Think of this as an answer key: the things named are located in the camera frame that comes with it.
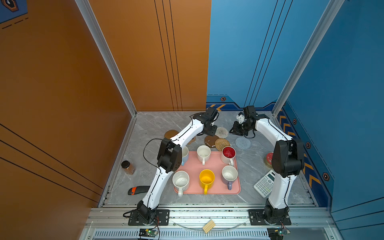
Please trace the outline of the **chipped brown wooden coaster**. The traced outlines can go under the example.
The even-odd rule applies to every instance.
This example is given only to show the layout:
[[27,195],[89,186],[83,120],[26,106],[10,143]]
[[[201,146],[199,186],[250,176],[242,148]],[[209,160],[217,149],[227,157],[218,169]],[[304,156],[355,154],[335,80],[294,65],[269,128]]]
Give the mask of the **chipped brown wooden coaster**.
[[215,148],[216,147],[216,140],[218,140],[219,137],[214,135],[214,136],[206,136],[205,137],[205,145],[208,146],[209,148]]

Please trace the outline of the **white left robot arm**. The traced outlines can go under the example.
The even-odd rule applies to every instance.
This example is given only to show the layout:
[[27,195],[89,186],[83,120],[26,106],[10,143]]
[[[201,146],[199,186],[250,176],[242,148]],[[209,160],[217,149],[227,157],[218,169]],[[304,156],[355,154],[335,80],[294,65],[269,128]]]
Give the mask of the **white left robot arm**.
[[217,129],[215,120],[215,117],[209,119],[198,114],[177,135],[162,139],[155,177],[145,197],[137,204],[137,213],[145,224],[151,224],[156,218],[163,190],[172,174],[182,165],[182,149],[198,134],[213,136]]

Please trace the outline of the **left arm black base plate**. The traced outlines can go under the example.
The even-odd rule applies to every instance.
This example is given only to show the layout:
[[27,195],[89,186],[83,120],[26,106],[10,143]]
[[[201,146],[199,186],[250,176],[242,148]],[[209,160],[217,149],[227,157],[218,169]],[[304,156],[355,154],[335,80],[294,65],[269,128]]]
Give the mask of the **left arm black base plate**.
[[159,210],[152,212],[149,215],[141,215],[138,210],[130,213],[129,226],[167,226],[169,224],[170,211]]

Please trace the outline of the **round brown wooden coaster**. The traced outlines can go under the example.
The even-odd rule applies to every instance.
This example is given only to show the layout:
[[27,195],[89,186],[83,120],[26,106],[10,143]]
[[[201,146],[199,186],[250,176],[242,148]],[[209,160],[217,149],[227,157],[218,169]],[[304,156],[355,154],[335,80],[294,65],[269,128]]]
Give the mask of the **round brown wooden coaster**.
[[179,132],[177,130],[169,130],[164,134],[164,137],[167,139],[171,139],[172,137],[176,136]]

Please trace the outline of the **light blue woven coaster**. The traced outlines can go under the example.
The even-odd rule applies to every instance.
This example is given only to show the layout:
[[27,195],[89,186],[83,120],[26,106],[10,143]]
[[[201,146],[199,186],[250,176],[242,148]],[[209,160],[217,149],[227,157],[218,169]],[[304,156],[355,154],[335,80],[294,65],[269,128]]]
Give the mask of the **light blue woven coaster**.
[[251,147],[252,143],[245,137],[239,137],[235,140],[236,146],[241,150],[247,150]]

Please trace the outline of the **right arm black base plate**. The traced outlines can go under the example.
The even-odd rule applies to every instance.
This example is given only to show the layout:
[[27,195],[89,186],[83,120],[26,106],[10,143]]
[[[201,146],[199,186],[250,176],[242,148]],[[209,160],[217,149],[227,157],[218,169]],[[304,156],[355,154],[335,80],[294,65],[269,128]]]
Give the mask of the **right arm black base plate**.
[[290,226],[289,208],[284,209],[252,209],[248,210],[252,226]]

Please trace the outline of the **paw shaped cork coaster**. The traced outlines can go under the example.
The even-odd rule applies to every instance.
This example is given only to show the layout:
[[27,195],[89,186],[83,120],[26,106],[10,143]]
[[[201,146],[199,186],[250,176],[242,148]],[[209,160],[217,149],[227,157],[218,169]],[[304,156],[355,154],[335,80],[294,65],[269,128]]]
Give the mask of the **paw shaped cork coaster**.
[[195,142],[196,141],[196,137],[193,137],[189,142],[188,142],[188,145],[190,145],[191,143]]

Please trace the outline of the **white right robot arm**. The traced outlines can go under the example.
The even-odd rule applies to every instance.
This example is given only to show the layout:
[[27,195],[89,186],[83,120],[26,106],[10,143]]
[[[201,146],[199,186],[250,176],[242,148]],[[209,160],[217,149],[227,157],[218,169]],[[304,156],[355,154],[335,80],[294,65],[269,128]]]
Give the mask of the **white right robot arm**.
[[241,113],[237,116],[230,133],[246,136],[249,131],[260,132],[274,144],[272,157],[272,167],[275,172],[274,185],[264,211],[256,215],[256,218],[267,225],[287,222],[290,210],[289,194],[296,177],[305,166],[303,142],[285,134],[265,115],[246,117]]

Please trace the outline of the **cream multicolour woven coaster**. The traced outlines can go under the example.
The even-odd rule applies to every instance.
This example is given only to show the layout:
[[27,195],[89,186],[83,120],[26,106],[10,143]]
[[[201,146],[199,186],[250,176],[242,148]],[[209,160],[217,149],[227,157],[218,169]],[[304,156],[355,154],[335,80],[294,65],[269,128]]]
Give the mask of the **cream multicolour woven coaster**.
[[217,127],[215,135],[221,139],[225,139],[229,136],[229,131],[224,127]]

